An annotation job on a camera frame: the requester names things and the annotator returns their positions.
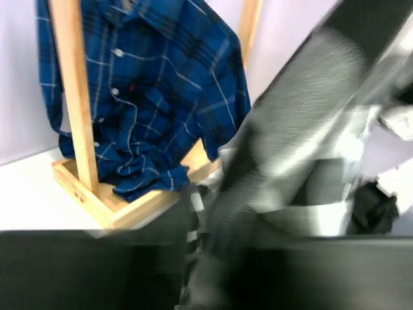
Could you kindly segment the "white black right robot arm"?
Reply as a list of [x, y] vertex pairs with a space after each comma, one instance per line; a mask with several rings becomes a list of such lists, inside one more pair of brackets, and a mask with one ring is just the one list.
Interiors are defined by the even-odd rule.
[[348, 234], [412, 235], [412, 105], [380, 112], [363, 153]]

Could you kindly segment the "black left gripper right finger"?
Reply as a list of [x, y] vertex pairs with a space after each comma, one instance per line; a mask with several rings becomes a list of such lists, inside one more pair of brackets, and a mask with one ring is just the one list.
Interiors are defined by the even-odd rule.
[[234, 309], [412, 309], [412, 239], [251, 245], [228, 292]]

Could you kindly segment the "black white checkered shirt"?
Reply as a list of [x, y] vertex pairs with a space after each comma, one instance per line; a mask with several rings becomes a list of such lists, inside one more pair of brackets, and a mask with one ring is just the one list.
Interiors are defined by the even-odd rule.
[[257, 98], [204, 218], [182, 309], [234, 309], [251, 245], [348, 234], [373, 122], [412, 84], [411, 1], [339, 1]]

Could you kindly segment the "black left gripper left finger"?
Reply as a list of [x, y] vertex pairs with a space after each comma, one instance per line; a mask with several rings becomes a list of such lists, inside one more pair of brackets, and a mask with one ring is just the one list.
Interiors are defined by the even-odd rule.
[[1, 234], [2, 309], [172, 309], [185, 237], [82, 231]]

